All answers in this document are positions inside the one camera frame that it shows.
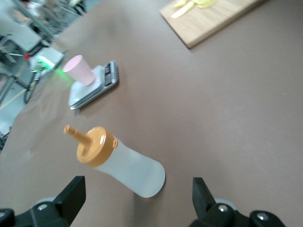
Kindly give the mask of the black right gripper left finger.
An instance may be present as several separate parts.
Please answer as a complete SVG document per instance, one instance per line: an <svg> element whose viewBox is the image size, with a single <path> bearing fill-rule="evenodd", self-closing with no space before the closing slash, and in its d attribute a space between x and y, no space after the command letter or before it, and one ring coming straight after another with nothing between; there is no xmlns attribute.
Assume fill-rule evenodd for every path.
<svg viewBox="0 0 303 227"><path fill-rule="evenodd" d="M86 200L84 176L76 176L53 201L36 204L28 211L15 215L14 210L0 210L2 227L69 227Z"/></svg>

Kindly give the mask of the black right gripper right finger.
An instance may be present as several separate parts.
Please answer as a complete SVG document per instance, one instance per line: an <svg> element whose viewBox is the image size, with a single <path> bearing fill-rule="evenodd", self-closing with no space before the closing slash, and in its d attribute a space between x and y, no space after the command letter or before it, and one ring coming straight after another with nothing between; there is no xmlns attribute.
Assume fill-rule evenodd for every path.
<svg viewBox="0 0 303 227"><path fill-rule="evenodd" d="M192 202L197 215L191 227L284 227L273 213L254 210L246 217L226 202L216 202L201 177L194 177Z"/></svg>

